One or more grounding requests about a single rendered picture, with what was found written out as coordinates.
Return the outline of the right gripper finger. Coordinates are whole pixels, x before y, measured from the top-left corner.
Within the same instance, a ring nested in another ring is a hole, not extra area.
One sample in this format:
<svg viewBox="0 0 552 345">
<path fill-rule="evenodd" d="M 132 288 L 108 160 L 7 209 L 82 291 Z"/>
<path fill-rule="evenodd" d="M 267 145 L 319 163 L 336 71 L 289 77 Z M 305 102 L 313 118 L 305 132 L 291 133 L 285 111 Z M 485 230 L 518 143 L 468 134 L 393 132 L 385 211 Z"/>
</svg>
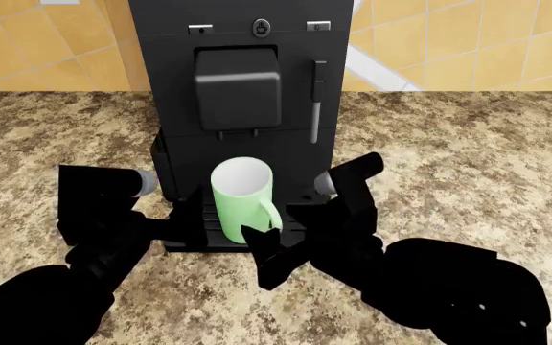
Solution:
<svg viewBox="0 0 552 345">
<path fill-rule="evenodd" d="M 289 204 L 286 212 L 311 231 L 336 232 L 350 217 L 350 212 L 339 202 L 321 204 Z"/>
<path fill-rule="evenodd" d="M 241 233 L 253 255 L 258 285 L 262 289 L 273 290 L 284 283 L 299 266 L 310 260 L 310 243 L 299 241 L 293 246 L 280 244 L 279 229 L 261 232 L 249 226 L 242 226 Z"/>
</svg>

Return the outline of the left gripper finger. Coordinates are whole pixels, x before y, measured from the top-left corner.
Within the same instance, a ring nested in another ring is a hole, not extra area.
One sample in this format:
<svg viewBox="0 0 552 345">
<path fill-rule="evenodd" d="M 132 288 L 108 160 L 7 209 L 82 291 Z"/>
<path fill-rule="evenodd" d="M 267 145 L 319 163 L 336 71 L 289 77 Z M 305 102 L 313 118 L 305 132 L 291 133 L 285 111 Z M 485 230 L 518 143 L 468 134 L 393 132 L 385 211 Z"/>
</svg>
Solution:
<svg viewBox="0 0 552 345">
<path fill-rule="evenodd" d="M 198 186 L 183 200 L 172 204 L 172 221 L 203 221 L 203 188 Z"/>
<path fill-rule="evenodd" d="M 172 231 L 173 238 L 167 241 L 167 247 L 171 249 L 204 249 L 205 227 L 199 220 L 185 220 L 177 222 Z"/>
</svg>

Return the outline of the light green mug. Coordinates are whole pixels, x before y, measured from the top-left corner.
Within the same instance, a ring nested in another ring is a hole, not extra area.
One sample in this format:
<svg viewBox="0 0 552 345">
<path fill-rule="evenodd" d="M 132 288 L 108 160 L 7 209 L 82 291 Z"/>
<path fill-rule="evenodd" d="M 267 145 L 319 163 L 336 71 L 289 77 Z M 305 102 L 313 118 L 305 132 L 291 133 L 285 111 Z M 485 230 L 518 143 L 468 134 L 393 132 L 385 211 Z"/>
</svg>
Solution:
<svg viewBox="0 0 552 345">
<path fill-rule="evenodd" d="M 273 172 L 262 160 L 234 157 L 216 166 L 210 177 L 222 232 L 235 243 L 246 243 L 242 227 L 261 232 L 284 229 L 272 201 Z"/>
</svg>

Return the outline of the black coffee machine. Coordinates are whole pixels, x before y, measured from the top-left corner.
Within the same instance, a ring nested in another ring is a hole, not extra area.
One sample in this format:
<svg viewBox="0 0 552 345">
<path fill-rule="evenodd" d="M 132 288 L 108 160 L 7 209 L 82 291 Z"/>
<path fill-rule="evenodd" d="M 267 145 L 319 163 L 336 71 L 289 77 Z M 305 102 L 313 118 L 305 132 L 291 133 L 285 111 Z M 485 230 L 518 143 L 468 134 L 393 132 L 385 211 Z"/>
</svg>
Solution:
<svg viewBox="0 0 552 345">
<path fill-rule="evenodd" d="M 150 154 L 166 200 L 203 188 L 214 201 L 210 174 L 222 161 L 255 157 L 272 169 L 277 209 L 319 203 L 313 182 L 330 168 L 354 0 L 128 0 L 159 116 Z M 252 34 L 256 19 L 271 32 Z M 308 21 L 330 21 L 329 31 L 307 31 Z M 213 25 L 189 34 L 189 25 Z M 205 131 L 194 84 L 196 54 L 224 48 L 272 48 L 282 77 L 282 122 L 275 128 Z M 325 60 L 325 96 L 317 143 L 311 143 L 313 62 Z"/>
</svg>

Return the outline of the black drip tray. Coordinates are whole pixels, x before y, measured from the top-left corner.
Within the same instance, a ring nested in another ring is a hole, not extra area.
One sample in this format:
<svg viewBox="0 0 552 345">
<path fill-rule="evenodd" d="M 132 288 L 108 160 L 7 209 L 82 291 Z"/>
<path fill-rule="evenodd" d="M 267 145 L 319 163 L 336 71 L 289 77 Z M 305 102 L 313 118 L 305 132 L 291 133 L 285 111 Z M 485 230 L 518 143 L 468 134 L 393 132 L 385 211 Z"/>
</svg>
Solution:
<svg viewBox="0 0 552 345">
<path fill-rule="evenodd" d="M 284 229 L 281 232 L 280 243 L 283 246 L 294 246 L 305 237 L 304 226 L 293 220 L 289 215 L 282 215 Z M 162 241 L 167 252 L 199 252 L 199 253 L 249 253 L 245 243 L 229 241 L 222 232 L 218 212 L 214 201 L 203 203 L 203 220 L 208 244 L 205 247 L 187 246 L 176 241 Z"/>
</svg>

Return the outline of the black and grey steam wand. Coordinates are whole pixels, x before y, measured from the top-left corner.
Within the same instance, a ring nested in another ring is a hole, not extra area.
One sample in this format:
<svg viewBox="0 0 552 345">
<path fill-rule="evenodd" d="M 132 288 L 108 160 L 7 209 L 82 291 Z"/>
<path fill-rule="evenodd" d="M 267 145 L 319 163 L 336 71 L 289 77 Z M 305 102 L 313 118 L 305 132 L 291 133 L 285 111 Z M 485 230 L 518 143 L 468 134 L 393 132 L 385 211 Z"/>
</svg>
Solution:
<svg viewBox="0 0 552 345">
<path fill-rule="evenodd" d="M 312 100 L 310 142 L 313 144 L 317 143 L 318 140 L 320 108 L 325 96 L 327 64 L 328 62 L 325 60 L 315 60 L 313 62 L 310 94 L 310 98 Z"/>
</svg>

